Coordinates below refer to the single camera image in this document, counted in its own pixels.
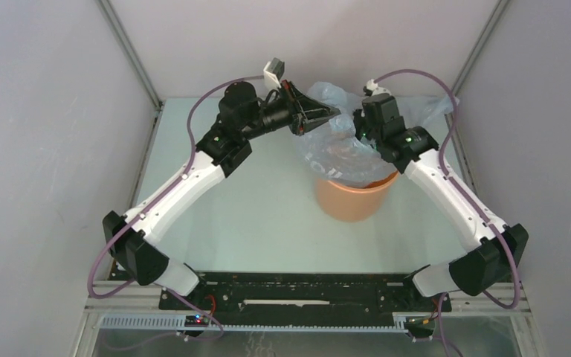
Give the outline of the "blue plastic trash bag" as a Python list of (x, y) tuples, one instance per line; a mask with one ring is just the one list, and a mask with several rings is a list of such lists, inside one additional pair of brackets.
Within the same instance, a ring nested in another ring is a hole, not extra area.
[[(375, 150), (374, 141), (356, 138), (353, 112), (361, 108), (361, 96), (328, 82), (314, 83), (306, 95), (341, 111), (324, 125), (294, 137), (300, 159), (314, 173), (325, 180), (362, 188), (396, 171), (395, 166), (384, 161)], [(407, 127), (423, 126), (429, 129), (432, 123), (442, 121), (453, 110), (447, 96), (398, 97), (397, 104)]]

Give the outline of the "orange trash bin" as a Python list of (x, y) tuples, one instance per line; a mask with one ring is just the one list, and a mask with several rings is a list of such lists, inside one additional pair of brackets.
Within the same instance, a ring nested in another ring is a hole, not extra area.
[(314, 186), (316, 200), (320, 209), (330, 217), (342, 222), (360, 222), (381, 208), (399, 176), (395, 171), (385, 179), (361, 188), (318, 178)]

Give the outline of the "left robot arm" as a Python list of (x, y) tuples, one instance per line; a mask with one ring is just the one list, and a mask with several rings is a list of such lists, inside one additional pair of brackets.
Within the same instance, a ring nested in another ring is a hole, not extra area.
[(302, 136), (341, 112), (299, 91), (288, 80), (271, 85), (266, 98), (258, 97), (243, 77), (211, 89), (224, 94), (213, 125), (200, 141), (192, 132), (190, 157), (151, 196), (123, 214), (103, 218), (104, 251), (119, 263), (133, 281), (174, 291), (186, 309), (198, 309), (205, 300), (199, 276), (186, 264), (164, 252), (162, 242), (177, 218), (209, 189), (229, 177), (251, 154), (250, 141), (287, 128)]

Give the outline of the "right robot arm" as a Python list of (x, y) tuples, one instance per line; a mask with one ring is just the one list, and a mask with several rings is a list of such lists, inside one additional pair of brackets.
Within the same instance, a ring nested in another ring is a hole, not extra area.
[(527, 230), (489, 210), (440, 155), (434, 137), (421, 126), (406, 127), (392, 95), (374, 94), (361, 104), (353, 114), (356, 137), (372, 143), (384, 161), (428, 195), (456, 228), (465, 251), (450, 262), (413, 272), (402, 292), (405, 306), (421, 311), (443, 292), (477, 296), (513, 277), (529, 238)]

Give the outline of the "right circuit board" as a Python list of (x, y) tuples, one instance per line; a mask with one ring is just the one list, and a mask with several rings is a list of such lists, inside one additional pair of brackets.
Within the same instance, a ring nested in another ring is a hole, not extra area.
[(405, 329), (434, 329), (436, 326), (438, 318), (437, 317), (426, 317), (426, 316), (410, 316), (406, 317), (404, 322)]

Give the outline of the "circuit board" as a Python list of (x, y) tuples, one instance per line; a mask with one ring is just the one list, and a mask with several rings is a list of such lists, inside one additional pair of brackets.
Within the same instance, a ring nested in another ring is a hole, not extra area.
[(186, 315), (184, 320), (185, 327), (209, 327), (210, 320), (205, 315)]
[(405, 329), (434, 329), (436, 326), (438, 318), (437, 317), (426, 317), (426, 316), (410, 316), (406, 317), (404, 322)]

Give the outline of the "left circuit board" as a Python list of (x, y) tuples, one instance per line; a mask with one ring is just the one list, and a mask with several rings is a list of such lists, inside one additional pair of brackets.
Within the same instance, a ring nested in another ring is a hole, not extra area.
[(209, 327), (210, 320), (205, 315), (186, 315), (184, 320), (185, 327)]

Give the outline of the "right aluminium frame post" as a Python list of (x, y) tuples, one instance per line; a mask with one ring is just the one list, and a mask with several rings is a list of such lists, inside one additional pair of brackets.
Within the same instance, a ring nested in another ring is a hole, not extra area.
[(459, 96), (460, 92), (462, 91), (465, 82), (470, 77), (471, 72), (473, 71), (475, 65), (477, 64), (480, 55), (487, 46), (493, 33), (496, 31), (497, 26), (500, 24), (502, 18), (506, 14), (506, 11), (509, 9), (511, 3), (512, 3), (511, 0), (498, 0), (496, 2), (489, 17), (487, 18), (486, 23), (484, 24), (482, 30), (480, 31), (479, 36), (477, 37), (477, 40), (474, 43), (468, 57), (466, 58), (466, 61), (461, 67), (461, 70), (458, 73), (457, 78), (454, 81), (452, 92), (456, 96)]

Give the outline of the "aluminium frame post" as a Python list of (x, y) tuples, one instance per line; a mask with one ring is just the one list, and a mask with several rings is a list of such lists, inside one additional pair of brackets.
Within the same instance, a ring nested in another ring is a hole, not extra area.
[(109, 0), (96, 0), (95, 3), (100, 9), (101, 14), (105, 18), (109, 29), (113, 33), (120, 49), (124, 53), (126, 60), (132, 70), (134, 71), (138, 81), (147, 94), (149, 101), (156, 111), (161, 111), (163, 107), (163, 100), (157, 93), (150, 76), (143, 65), (141, 58), (136, 51), (129, 35), (117, 13), (114, 5)]
[(477, 37), (477, 40), (474, 43), (468, 57), (466, 58), (466, 61), (461, 67), (461, 70), (458, 73), (457, 78), (454, 81), (452, 92), (456, 96), (459, 96), (460, 92), (462, 91), (465, 82), (470, 77), (471, 72), (473, 71), (475, 65), (477, 64), (480, 55), (487, 46), (493, 33), (496, 31), (497, 26), (500, 24), (502, 18), (506, 14), (506, 11), (509, 9), (511, 3), (512, 3), (511, 0), (498, 0), (496, 2), (489, 17), (487, 18), (486, 23), (484, 24), (482, 30), (480, 31), (479, 36)]

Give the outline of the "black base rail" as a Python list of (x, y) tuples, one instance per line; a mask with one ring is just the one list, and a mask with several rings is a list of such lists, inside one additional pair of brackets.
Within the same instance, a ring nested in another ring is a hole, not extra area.
[(395, 314), (430, 315), (403, 274), (199, 273), (187, 300), (220, 323), (389, 324)]

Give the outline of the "left aluminium frame post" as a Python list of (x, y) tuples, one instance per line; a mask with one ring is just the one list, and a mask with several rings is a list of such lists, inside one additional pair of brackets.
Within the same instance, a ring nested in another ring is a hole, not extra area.
[(109, 0), (96, 0), (95, 3), (100, 9), (101, 14), (105, 18), (109, 29), (113, 33), (120, 49), (124, 53), (126, 60), (132, 70), (134, 71), (138, 81), (147, 94), (149, 101), (156, 111), (161, 111), (163, 107), (163, 100), (157, 93), (150, 76), (143, 65), (141, 58), (136, 51), (129, 35), (117, 13), (114, 5)]

